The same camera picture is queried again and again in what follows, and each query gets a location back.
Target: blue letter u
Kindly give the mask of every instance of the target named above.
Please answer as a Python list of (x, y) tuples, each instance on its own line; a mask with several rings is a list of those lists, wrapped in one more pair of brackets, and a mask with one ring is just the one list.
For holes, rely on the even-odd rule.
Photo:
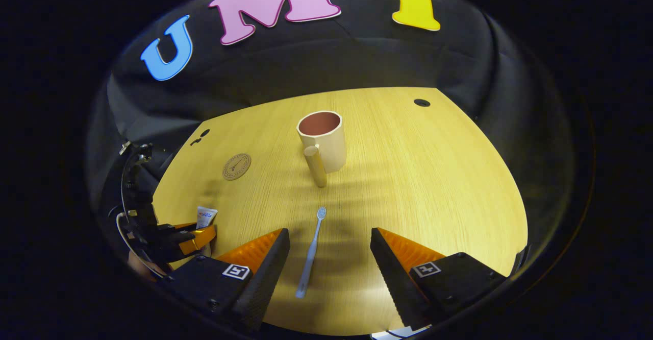
[(140, 55), (140, 60), (145, 62), (147, 70), (149, 70), (150, 75), (159, 81), (170, 80), (172, 77), (177, 75), (179, 72), (184, 69), (188, 61), (191, 60), (191, 54), (193, 54), (193, 42), (191, 42), (191, 37), (188, 35), (186, 29), (186, 21), (190, 15), (186, 15), (173, 24), (170, 25), (165, 31), (165, 35), (170, 35), (172, 37), (172, 42), (175, 47), (177, 47), (177, 56), (175, 58), (165, 63), (163, 58), (161, 58), (161, 53), (159, 53), (159, 40), (154, 40), (150, 45), (148, 45), (143, 54)]

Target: letter m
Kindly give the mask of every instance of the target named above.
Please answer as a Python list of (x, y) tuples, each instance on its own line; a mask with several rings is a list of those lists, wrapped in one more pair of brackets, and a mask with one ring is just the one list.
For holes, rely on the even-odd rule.
[[(222, 45), (234, 44), (251, 36), (256, 30), (254, 25), (243, 21), (245, 13), (260, 24), (272, 28), (279, 19), (279, 13), (285, 0), (214, 0), (209, 7), (217, 7), (224, 25), (224, 35), (220, 38)], [(291, 22), (313, 21), (335, 17), (340, 14), (340, 7), (332, 5), (329, 0), (288, 0), (290, 10), (285, 19)]]

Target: yellow letter i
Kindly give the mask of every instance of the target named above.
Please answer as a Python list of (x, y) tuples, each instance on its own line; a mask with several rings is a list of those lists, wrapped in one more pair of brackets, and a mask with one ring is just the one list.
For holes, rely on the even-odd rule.
[(433, 19), (431, 0), (399, 0), (399, 11), (392, 14), (392, 19), (402, 25), (429, 31), (440, 29), (440, 23)]

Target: toothbrush handle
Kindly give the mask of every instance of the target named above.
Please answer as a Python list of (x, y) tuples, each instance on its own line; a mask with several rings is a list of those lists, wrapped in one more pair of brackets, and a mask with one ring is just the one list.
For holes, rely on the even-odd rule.
[(311, 268), (313, 267), (313, 260), (315, 260), (315, 252), (317, 252), (317, 234), (320, 231), (320, 223), (317, 222), (317, 229), (315, 229), (315, 237), (311, 242), (311, 246), (308, 248), (308, 256), (306, 257), (306, 263), (304, 263), (304, 270), (302, 271), (302, 277), (299, 279), (299, 286), (297, 287), (297, 292), (294, 296), (296, 298), (303, 298), (306, 295), (306, 288), (308, 287), (308, 279), (311, 277)]

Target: white toothbrush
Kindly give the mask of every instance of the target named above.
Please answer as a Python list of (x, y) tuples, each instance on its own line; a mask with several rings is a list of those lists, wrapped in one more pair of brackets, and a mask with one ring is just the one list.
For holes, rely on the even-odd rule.
[(308, 248), (308, 257), (306, 257), (302, 277), (299, 279), (299, 286), (297, 287), (297, 292), (294, 294), (296, 298), (303, 298), (306, 295), (306, 287), (308, 286), (308, 279), (311, 276), (311, 267), (313, 267), (313, 259), (315, 259), (315, 252), (317, 251), (317, 234), (320, 233), (320, 224), (322, 224), (324, 217), (327, 215), (326, 212), (327, 209), (324, 207), (320, 207), (320, 209), (317, 210), (317, 228), (315, 229), (315, 237), (313, 237), (311, 246)]

